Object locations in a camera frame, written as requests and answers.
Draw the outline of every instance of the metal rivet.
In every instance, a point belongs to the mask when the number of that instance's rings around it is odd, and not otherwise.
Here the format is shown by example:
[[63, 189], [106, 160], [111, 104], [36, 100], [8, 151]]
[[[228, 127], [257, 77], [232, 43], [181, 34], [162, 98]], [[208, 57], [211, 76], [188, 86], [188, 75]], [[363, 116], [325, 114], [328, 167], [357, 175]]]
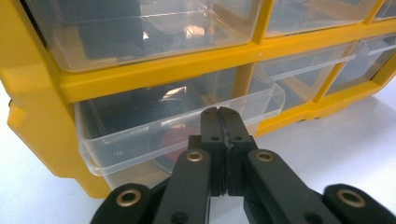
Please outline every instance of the metal rivet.
[[259, 152], [256, 157], [259, 161], [271, 161], [273, 159], [273, 156], [268, 152]]
[[204, 156], [199, 152], [192, 152], [187, 155], [187, 160], [189, 161], [201, 161]]
[[[127, 194], [133, 194], [134, 198], [132, 200], [125, 200], [124, 196]], [[121, 207], [129, 207], [132, 206], [140, 201], [140, 198], [142, 197], [142, 194], [140, 193], [139, 190], [137, 189], [127, 189], [123, 191], [119, 196], [117, 197], [117, 204]]]
[[364, 207], [366, 201], [355, 191], [350, 189], [339, 189], [337, 191], [337, 197], [347, 205], [352, 207]]

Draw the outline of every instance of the transparent drawer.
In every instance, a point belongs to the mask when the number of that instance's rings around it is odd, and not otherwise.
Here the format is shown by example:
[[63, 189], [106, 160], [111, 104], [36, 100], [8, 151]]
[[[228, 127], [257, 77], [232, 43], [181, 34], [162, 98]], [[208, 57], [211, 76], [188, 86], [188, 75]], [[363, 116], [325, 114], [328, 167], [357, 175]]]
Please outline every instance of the transparent drawer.
[[368, 82], [394, 52], [395, 34], [360, 41], [356, 58], [344, 65], [327, 95]]
[[188, 136], [199, 134], [203, 110], [230, 107], [240, 113], [251, 134], [255, 133], [261, 120], [280, 112], [284, 92], [258, 70], [250, 84], [256, 88], [232, 98], [226, 92], [233, 89], [235, 73], [234, 68], [226, 69], [75, 104], [83, 160], [93, 174], [104, 176], [111, 188], [128, 182], [153, 187], [170, 175]]
[[247, 43], [262, 0], [25, 0], [63, 70]]
[[285, 91], [284, 110], [313, 98], [337, 63], [353, 59], [354, 43], [290, 55], [259, 63], [263, 73]]
[[359, 23], [374, 4], [372, 0], [276, 0], [266, 36]]
[[387, 0], [375, 15], [377, 21], [396, 17], [396, 1]]

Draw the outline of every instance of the white surface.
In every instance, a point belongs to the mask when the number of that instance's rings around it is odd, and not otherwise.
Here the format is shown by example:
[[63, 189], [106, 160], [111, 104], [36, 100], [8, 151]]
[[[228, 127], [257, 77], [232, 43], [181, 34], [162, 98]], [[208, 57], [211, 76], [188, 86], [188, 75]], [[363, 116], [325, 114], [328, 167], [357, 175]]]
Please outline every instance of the white surface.
[[[277, 152], [308, 187], [346, 183], [396, 214], [396, 80], [374, 97], [326, 119], [299, 122], [257, 139]], [[89, 223], [102, 200], [73, 179], [52, 175], [7, 127], [0, 87], [0, 223]], [[211, 224], [247, 223], [238, 198], [216, 198]]]

